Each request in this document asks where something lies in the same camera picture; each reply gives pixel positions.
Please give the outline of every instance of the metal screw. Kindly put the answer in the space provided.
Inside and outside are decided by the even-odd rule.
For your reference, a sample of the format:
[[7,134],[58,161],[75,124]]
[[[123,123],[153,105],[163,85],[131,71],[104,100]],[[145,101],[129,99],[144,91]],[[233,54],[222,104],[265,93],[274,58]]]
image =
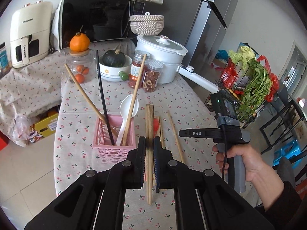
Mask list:
[[129,166],[131,165],[131,161],[125,160],[125,161],[122,162],[122,165],[123,165],[124,167],[129,167]]
[[85,175],[87,177],[92,177],[96,174],[95,170],[88,170],[87,172],[85,172]]
[[213,176],[214,175],[214,171],[210,170],[210,169],[205,170],[204,173],[205,173],[206,176]]
[[170,166],[176,166],[176,165],[177,165],[177,161],[176,161],[176,160],[169,160],[169,161],[168,161],[168,165],[170,165]]

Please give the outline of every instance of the pink utensil holder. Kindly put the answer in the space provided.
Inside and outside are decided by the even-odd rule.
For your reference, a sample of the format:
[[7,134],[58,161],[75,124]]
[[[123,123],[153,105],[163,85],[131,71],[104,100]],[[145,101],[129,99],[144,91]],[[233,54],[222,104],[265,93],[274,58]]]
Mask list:
[[[122,116],[108,116],[111,127],[113,127],[117,132],[119,132],[120,126],[122,125]],[[133,118],[131,120],[127,142],[128,146],[111,145],[107,126],[102,123],[100,118],[97,118],[96,127],[94,131],[93,147],[99,148],[99,157],[103,163],[119,163],[121,161],[124,161],[127,158],[128,151],[136,149]]]

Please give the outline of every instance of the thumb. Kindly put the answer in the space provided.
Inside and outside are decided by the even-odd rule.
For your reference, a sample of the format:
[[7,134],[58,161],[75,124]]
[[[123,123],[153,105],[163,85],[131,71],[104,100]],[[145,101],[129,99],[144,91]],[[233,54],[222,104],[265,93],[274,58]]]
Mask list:
[[237,144],[227,151],[227,157],[242,156],[246,151],[246,144]]

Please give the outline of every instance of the tablecloth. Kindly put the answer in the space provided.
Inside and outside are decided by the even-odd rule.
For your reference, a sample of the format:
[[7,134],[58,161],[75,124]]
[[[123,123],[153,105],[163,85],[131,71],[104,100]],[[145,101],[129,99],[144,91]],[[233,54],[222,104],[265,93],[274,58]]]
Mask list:
[[[110,114],[119,114],[122,100],[133,89],[127,82],[103,81],[106,106]],[[89,98],[102,111],[98,78],[82,84]],[[145,104],[154,105],[155,115],[162,119],[163,146],[171,150],[174,159],[180,160],[171,124],[166,112],[169,110],[177,132],[186,128],[216,127],[216,120],[198,96],[178,74],[172,83],[158,85],[156,91],[138,91],[139,111],[134,117],[136,141],[145,136]],[[102,164],[99,149],[93,148],[96,114],[89,107],[76,87],[62,80],[62,105],[60,109],[54,145],[54,175],[56,193],[60,195],[79,176],[89,169],[107,170],[110,164]],[[212,152],[210,139],[180,138],[183,155],[189,168],[202,171],[212,169],[220,173]],[[176,229],[174,195],[172,190],[153,192],[153,204],[147,205],[146,190],[127,190],[123,214],[123,229]]]
[[[118,40],[92,43],[91,49],[103,54],[119,45]],[[121,50],[133,57],[134,44],[123,40]],[[13,127],[18,115],[35,117],[61,103],[63,64],[70,60],[67,50],[49,54],[22,68],[12,68],[0,80],[0,131],[16,144],[25,147],[29,141],[15,141]]]

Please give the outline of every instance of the blue stool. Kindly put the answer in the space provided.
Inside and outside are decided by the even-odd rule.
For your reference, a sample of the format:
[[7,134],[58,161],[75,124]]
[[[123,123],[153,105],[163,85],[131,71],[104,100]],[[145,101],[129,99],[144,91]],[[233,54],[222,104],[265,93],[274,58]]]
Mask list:
[[[298,144],[297,139],[294,139],[290,143],[286,144],[285,146],[274,152],[273,166],[277,165],[279,163],[280,158],[282,157],[286,157],[289,160],[291,157],[297,156],[300,153],[300,145]],[[293,164],[293,169],[297,167],[300,161],[301,159]]]

